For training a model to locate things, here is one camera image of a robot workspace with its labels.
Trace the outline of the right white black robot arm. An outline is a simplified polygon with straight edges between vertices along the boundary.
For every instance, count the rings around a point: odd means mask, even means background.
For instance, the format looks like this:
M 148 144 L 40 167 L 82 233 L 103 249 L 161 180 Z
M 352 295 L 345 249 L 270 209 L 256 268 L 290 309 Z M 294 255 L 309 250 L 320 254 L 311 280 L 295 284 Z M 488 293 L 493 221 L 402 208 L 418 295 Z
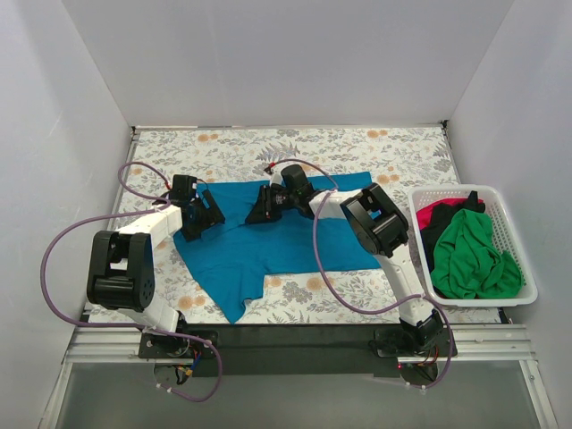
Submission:
M 443 333 L 444 316 L 425 293 L 408 249 L 408 220 L 377 184 L 363 189 L 341 191 L 317 189 L 298 164 L 280 172 L 269 164 L 265 172 L 271 180 L 259 188 L 257 200 L 248 213 L 247 224 L 273 223 L 282 212 L 295 209 L 313 221 L 312 242 L 317 267 L 332 295 L 347 309 L 362 315 L 380 315 L 397 308 L 406 348 L 415 355 L 437 353 Z M 333 288 L 325 274 L 318 249 L 318 221 L 344 219 L 361 247 L 378 262 L 391 286 L 396 302 L 379 310 L 352 306 Z

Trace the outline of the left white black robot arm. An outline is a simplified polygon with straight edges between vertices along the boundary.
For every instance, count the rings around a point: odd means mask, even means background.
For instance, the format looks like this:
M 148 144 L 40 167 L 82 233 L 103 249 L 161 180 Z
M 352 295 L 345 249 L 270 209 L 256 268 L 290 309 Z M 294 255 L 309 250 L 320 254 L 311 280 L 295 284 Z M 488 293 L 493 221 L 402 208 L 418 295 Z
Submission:
M 156 294 L 154 250 L 177 232 L 191 242 L 225 223 L 210 190 L 198 191 L 200 182 L 194 176 L 176 174 L 164 197 L 171 203 L 167 208 L 144 214 L 116 231 L 98 232 L 88 269 L 88 301 L 163 331 L 159 346 L 173 358 L 189 350 L 190 336 L 181 329 L 182 314 Z

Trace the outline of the blue t shirt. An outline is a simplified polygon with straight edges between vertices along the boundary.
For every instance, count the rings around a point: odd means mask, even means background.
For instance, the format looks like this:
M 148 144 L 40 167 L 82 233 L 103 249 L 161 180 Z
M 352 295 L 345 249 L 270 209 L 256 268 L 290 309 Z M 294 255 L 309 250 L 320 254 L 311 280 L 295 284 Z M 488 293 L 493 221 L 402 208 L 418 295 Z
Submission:
M 185 241 L 180 233 L 173 237 L 192 278 L 232 324 L 244 315 L 246 300 L 262 298 L 266 275 L 317 270 L 313 221 L 297 210 L 285 211 L 274 223 L 245 223 L 261 185 L 259 181 L 208 185 L 225 223 L 207 229 L 195 241 Z M 320 220 L 318 239 L 319 256 L 326 271 L 378 267 L 344 219 Z

